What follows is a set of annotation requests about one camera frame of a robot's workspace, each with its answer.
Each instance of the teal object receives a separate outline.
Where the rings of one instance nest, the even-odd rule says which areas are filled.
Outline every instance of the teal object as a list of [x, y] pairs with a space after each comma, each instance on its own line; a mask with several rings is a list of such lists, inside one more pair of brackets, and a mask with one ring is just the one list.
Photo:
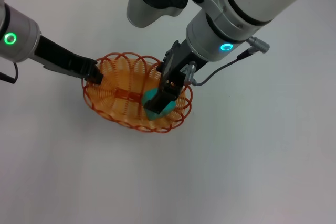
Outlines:
[[[141, 99], [142, 106], [144, 106], [148, 100], [151, 100], [156, 95], [157, 90], [158, 89], [155, 88], [155, 89], [151, 89], [151, 90], [144, 92], [143, 97]], [[149, 121], [154, 121], [158, 118], [162, 118], [165, 115], [168, 115], [170, 112], [172, 112], [175, 109], [175, 107], [176, 107], [176, 102], [172, 101], [167, 105], [167, 107], [163, 109], [163, 111], [160, 114], [156, 114], [155, 112], [147, 110], [147, 109], [145, 109], [145, 112], [146, 112], [146, 115]]]

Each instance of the white surface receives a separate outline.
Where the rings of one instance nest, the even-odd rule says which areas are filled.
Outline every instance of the white surface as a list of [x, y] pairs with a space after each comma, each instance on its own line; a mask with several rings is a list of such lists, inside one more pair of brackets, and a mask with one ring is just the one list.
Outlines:
[[[127, 0], [7, 2], [93, 58], [162, 59], [198, 11], [139, 29]], [[299, 0], [257, 34], [270, 52], [194, 88], [193, 112], [169, 134], [106, 121], [79, 79], [19, 64], [17, 84], [0, 82], [0, 223], [335, 223], [335, 11], [336, 0]]]

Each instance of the orange wire basket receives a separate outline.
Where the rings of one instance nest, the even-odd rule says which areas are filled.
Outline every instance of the orange wire basket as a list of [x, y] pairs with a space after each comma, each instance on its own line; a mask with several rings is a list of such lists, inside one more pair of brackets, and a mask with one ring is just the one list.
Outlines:
[[152, 56], [114, 52], [97, 60], [104, 75], [101, 85], [82, 80], [85, 103], [103, 118], [141, 132], [167, 133], [182, 125], [192, 108], [193, 91], [182, 89], [176, 108], [168, 115], [149, 121], [141, 104], [144, 92], [157, 88], [160, 63]]

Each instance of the cable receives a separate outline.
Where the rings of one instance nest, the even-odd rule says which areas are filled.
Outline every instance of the cable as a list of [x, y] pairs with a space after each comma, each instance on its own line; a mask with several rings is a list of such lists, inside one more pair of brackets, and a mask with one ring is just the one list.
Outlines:
[[210, 79], [212, 78], [212, 76], [214, 76], [214, 75], [217, 74], [219, 71], [223, 70], [224, 68], [227, 68], [227, 67], [231, 66], [232, 64], [234, 64], [234, 63], [236, 63], [236, 62], [238, 62], [237, 59], [235, 59], [234, 61], [231, 61], [230, 63], [228, 63], [228, 64], [226, 64], [226, 65], [224, 65], [224, 66], [218, 68], [216, 71], [214, 71], [212, 74], [210, 74], [209, 77], [206, 78], [203, 82], [196, 84], [196, 86], [202, 86], [202, 85], [206, 84], [206, 83], [208, 82], [208, 80], [210, 80]]
[[14, 84], [19, 77], [19, 69], [16, 63], [14, 63], [14, 67], [15, 67], [15, 77], [14, 78], [0, 72], [0, 80]]
[[197, 83], [195, 86], [202, 86], [202, 85], [206, 84], [208, 82], [208, 80], [210, 80], [212, 78], [212, 76], [214, 76], [215, 74], [217, 74], [219, 71], [223, 70], [224, 68], [227, 68], [227, 67], [231, 66], [232, 64], [234, 64], [234, 63], [236, 63], [236, 62], [238, 62], [240, 60], [243, 60], [243, 59], [245, 59], [245, 58], [247, 58], [247, 57], [255, 54], [256, 52], [257, 52], [256, 50], [254, 50], [254, 49], [251, 50], [251, 48], [245, 50], [244, 52], [242, 52], [240, 55], [237, 56], [237, 59], [235, 59], [234, 61], [231, 61], [230, 63], [228, 63], [228, 64], [226, 64], [226, 65], [218, 68], [212, 74], [210, 74], [209, 77], [206, 78], [203, 82]]

